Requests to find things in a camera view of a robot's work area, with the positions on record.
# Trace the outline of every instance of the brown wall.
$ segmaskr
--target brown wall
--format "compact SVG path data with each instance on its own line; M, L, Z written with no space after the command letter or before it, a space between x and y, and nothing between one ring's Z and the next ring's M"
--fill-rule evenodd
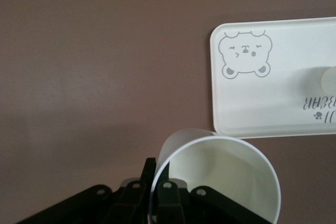
M139 176L178 129L212 129L209 36L336 16L336 0L0 0L0 222ZM281 183L279 224L334 223L335 136L248 140Z

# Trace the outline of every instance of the cartoon bear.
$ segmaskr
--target cartoon bear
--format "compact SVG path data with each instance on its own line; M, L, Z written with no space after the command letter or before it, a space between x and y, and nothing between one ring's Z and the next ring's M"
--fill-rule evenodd
M238 32L234 36L226 33L219 42L219 52L223 56L222 73L227 79L237 77L239 73L254 72L259 77L265 77L270 72L267 63L272 50L272 40L265 34L255 35Z

